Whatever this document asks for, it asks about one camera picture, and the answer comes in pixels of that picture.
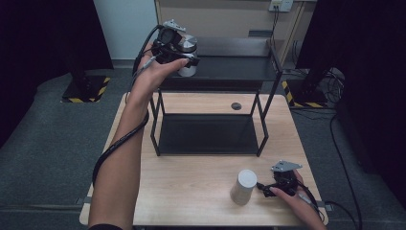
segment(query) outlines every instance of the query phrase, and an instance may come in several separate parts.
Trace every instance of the finger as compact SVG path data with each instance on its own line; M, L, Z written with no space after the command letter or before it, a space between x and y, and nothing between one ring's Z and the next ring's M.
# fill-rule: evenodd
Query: finger
M152 48L152 43L148 43L146 48L144 49L144 56L149 56L150 58L153 56L152 52L150 51Z
M144 49L144 51L150 50L152 48L152 43L147 43L146 48Z
M296 178L303 184L304 183L304 179L302 178L302 176L299 174L299 172L297 170L293 170L293 173L295 173Z
M185 67L186 64L188 64L189 60L187 58L180 58L177 60L174 60L170 63L163 64L162 65L162 73L163 75L168 75L174 71L177 71L183 67Z
M283 199L287 203L288 203L288 200L291 198L290 195L288 195L287 193L285 193L281 189L278 189L278 188L275 188L275 187L271 187L269 189L271 190L272 193L274 193L274 195L276 195L277 197Z

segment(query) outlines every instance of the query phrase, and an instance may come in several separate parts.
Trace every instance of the black metal shelf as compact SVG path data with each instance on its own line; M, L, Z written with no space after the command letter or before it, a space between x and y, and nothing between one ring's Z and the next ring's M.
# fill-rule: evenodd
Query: black metal shelf
M269 57L204 56L192 77L167 77L158 89L157 103L151 100L154 123L150 134L157 155L161 154L252 154L260 156L268 139L265 117L282 76L282 67L270 48ZM264 109L259 92L265 81L273 81ZM249 114L167 113L162 92L249 92L255 94ZM162 109L159 141L155 137ZM258 139L253 114L259 112L263 138Z
M277 76L269 57L200 57L196 74L176 73L161 84L163 91L257 91L265 81Z
M249 114L168 114L163 118L161 154L257 154L258 150Z

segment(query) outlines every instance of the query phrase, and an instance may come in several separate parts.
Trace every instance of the yellow and black hazard tape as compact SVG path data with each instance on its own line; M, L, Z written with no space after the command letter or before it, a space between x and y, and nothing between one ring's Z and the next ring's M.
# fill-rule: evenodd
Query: yellow and black hazard tape
M101 89L99 90L98 96L93 98L62 98L62 103L96 103L102 98L102 94L107 87L110 78L106 77L104 79L103 84L101 85Z
M284 90L284 93L286 94L286 99L287 103L291 107L314 107L314 108L320 108L320 107L328 107L327 103L297 103L295 102L295 99L293 98L292 94L290 93L289 86L287 85L286 81L282 82L282 87Z

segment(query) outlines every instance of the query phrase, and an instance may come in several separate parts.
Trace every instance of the gray carpet floor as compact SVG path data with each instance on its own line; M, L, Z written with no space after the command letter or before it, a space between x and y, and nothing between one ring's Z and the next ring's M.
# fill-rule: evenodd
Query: gray carpet floor
M69 75L38 87L32 107L0 149L0 203L21 205L0 210L0 229L86 229L79 223L79 210L41 211L27 205L75 205L77 198L86 196L93 166L130 83L131 70L99 73L111 77L111 81L98 103L61 103L60 97L71 79ZM277 93L284 94L281 87ZM330 134L329 123L334 113L334 109L292 109L323 200L340 203L357 219L349 183ZM405 210L379 175L366 174L359 167L339 121L333 122L332 131L359 202L364 229L406 229ZM350 218L339 208L328 212L328 217L330 230L354 229Z

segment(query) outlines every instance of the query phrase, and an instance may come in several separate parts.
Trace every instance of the electrical outlet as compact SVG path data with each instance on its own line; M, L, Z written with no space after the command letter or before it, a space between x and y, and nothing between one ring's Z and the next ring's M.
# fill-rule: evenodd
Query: electrical outlet
M281 8L282 0L271 0L271 4L269 5L269 11L275 12L276 8Z
M290 12L292 9L293 0L272 0L269 5L269 11L275 12L278 7L279 12Z

